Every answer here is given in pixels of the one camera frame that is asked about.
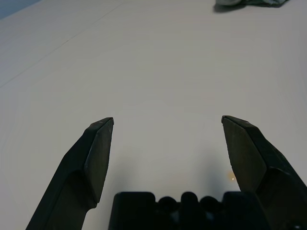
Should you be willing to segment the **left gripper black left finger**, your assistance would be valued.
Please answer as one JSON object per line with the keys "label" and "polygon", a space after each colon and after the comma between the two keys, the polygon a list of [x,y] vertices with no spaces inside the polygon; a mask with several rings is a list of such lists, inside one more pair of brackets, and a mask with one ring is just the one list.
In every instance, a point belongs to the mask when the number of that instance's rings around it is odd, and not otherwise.
{"label": "left gripper black left finger", "polygon": [[64,155],[28,230],[80,230],[100,202],[108,170],[114,119],[90,124]]}

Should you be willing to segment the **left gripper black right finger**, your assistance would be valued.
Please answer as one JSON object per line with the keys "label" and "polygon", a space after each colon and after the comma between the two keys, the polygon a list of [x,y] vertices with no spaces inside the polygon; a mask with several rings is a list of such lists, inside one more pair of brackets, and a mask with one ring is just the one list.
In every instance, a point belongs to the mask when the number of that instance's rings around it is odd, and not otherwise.
{"label": "left gripper black right finger", "polygon": [[242,192],[256,195],[273,230],[307,228],[307,187],[286,157],[246,120],[221,120],[228,156]]}

